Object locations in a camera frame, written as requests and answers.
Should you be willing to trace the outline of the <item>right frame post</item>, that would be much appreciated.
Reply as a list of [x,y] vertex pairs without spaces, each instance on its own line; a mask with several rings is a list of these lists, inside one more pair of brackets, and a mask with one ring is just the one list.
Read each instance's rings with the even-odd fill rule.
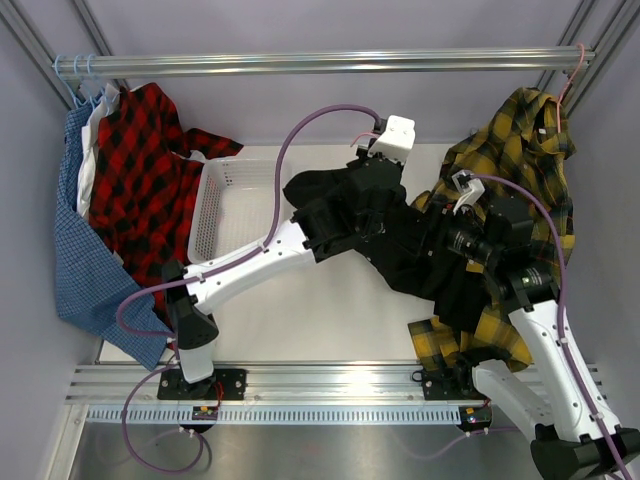
[[551,91],[572,79],[563,104],[567,115],[577,113],[638,29],[637,0],[578,2],[556,44],[569,52],[569,62],[544,70],[536,87]]

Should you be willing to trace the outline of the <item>yellow plaid shirt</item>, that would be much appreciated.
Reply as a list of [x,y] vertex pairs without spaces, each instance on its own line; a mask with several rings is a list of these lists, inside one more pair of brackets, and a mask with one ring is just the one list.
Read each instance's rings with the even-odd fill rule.
[[[456,199],[452,176],[469,170],[486,177],[485,193],[474,206],[476,218],[483,220],[491,200],[515,192],[498,180],[504,178],[518,184],[534,195],[549,214],[544,218],[535,207],[529,209],[534,219],[533,255],[548,263],[558,277],[576,241],[573,202],[564,175],[564,162],[574,154],[575,145],[563,110],[562,132],[557,132],[556,102],[553,95],[535,88],[516,89],[486,126],[447,151],[435,186],[419,194],[412,207],[425,211],[437,196]],[[484,347],[491,348],[513,372],[522,371],[533,362],[525,341],[495,300],[484,308],[473,333],[455,330],[437,315],[413,322],[408,328],[418,360],[426,371],[450,367],[459,354]]]

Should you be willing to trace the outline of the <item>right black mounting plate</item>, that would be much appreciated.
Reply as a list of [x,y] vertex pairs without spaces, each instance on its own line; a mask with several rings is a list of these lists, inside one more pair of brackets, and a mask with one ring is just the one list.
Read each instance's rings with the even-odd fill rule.
[[454,366],[438,371],[416,370],[411,380],[418,383],[425,400],[486,400],[472,380],[472,369]]

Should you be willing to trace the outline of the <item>left frame post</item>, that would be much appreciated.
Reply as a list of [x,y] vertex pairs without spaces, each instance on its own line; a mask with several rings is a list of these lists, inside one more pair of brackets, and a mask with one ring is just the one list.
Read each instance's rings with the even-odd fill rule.
[[[111,46],[88,1],[67,1],[73,16],[86,34],[93,51],[102,56],[112,54]],[[56,55],[45,36],[28,15],[20,1],[1,2],[1,24],[8,29],[58,99],[68,109],[75,104],[66,84],[54,72]]]

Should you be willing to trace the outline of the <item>frame post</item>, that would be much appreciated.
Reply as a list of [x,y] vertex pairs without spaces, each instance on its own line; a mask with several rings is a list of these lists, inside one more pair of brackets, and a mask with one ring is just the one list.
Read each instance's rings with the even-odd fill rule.
[[[111,46],[88,1],[67,1],[73,16],[86,34],[93,51],[102,56],[112,54]],[[58,99],[68,109],[75,104],[66,84],[54,72],[56,55],[45,36],[28,15],[20,1],[1,2],[1,24],[8,29]]]
[[569,52],[569,62],[544,70],[536,87],[551,91],[572,79],[563,104],[567,115],[577,113],[638,29],[637,0],[578,2],[556,44]]

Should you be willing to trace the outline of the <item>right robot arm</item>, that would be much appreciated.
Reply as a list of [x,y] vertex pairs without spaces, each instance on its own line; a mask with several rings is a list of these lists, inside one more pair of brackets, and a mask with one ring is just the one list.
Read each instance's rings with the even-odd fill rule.
[[548,264],[534,259],[534,226],[526,203],[493,201],[484,222],[470,213],[470,195],[431,203],[425,251],[433,260],[465,259],[482,266],[490,293],[532,355],[547,396],[541,398],[488,354],[452,374],[462,396],[492,400],[527,439],[545,479],[629,478],[639,432],[625,428],[599,392],[575,342],[561,290]]

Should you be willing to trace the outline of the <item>blue checked shirt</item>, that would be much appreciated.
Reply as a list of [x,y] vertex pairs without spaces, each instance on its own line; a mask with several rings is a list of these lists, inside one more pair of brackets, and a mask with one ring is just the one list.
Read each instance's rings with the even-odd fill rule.
[[169,330],[153,311],[149,295],[125,309],[124,321],[136,330],[160,331],[160,336],[134,335],[118,325],[118,307],[140,287],[76,211],[77,177],[83,160],[81,131],[91,113],[92,108],[85,105],[66,116],[54,221],[56,311],[62,320],[153,370],[166,350]]

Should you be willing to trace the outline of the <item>white shirt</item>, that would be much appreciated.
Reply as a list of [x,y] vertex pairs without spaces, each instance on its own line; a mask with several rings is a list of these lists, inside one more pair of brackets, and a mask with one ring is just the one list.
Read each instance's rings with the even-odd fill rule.
[[108,83],[103,94],[92,107],[89,119],[81,129],[82,161],[77,177],[76,211],[85,220],[89,217],[91,194],[96,173],[98,159],[98,133],[100,121],[118,110],[118,96],[120,91]]

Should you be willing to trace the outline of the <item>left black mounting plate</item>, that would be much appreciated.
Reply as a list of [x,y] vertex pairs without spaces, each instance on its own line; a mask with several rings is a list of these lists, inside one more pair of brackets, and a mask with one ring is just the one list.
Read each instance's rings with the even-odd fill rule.
[[246,391],[247,371],[235,368],[218,368],[212,377],[188,383],[179,369],[161,374],[157,390],[159,400],[222,400],[240,401]]

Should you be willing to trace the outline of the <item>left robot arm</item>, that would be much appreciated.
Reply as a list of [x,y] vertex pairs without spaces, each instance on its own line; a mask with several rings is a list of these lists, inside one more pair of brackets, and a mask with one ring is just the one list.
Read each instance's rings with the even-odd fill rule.
[[360,151],[346,168],[326,171],[326,183],[313,182],[310,172],[302,172],[296,178],[311,196],[265,238],[215,260],[164,266],[163,277],[170,284],[165,304],[184,392],[202,399],[214,388],[215,310],[285,271],[318,264],[381,236],[391,211],[406,199],[403,170],[401,160]]

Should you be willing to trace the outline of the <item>black mounting plate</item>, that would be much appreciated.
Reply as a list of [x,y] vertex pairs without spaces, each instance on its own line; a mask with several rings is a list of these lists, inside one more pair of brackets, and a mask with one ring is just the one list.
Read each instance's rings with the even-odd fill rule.
[[425,400],[486,400],[472,380],[472,369],[454,366],[438,371],[416,370],[411,380],[418,383]]
[[161,374],[157,390],[159,400],[222,400],[240,401],[246,391],[247,371],[235,368],[218,368],[212,377],[188,383],[179,369]]

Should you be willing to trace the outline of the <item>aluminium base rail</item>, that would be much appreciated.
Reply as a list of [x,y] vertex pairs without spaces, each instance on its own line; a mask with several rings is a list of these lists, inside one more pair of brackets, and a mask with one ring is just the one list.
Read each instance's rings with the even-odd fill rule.
[[[237,403],[233,392],[242,393],[245,405],[411,405],[424,402],[481,405],[482,397],[454,394],[430,383],[419,382],[414,363],[219,363],[216,378],[223,380],[230,369],[240,369],[238,380],[224,385],[223,400]],[[158,401],[160,388],[167,381],[156,374],[147,379],[148,371],[134,364],[116,363],[80,365],[75,368],[64,403],[123,403],[133,388],[138,404]]]

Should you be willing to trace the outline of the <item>aluminium hanging rail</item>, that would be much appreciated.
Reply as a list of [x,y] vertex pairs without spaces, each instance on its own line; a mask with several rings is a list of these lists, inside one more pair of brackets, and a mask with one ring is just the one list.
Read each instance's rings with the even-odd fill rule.
[[[80,55],[86,70],[88,55]],[[75,80],[75,56],[59,56],[54,72]],[[105,79],[364,74],[463,71],[544,71],[569,62],[569,52],[553,47],[366,50],[307,53],[243,53],[146,56],[97,56],[94,72]]]

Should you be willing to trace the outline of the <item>red black plaid shirt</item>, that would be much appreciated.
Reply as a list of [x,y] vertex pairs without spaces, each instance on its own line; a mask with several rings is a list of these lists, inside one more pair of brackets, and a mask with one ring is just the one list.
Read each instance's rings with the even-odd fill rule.
[[174,102],[155,83],[123,89],[101,119],[89,224],[142,288],[158,285],[165,263],[189,262],[187,248],[203,164],[237,155],[242,144],[182,128]]

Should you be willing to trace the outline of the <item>white plastic basket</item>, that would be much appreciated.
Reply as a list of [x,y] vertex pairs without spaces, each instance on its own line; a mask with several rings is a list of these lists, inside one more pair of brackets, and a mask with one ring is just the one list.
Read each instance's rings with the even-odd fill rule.
[[213,260],[266,236],[273,223],[276,161],[226,157],[202,168],[188,261]]

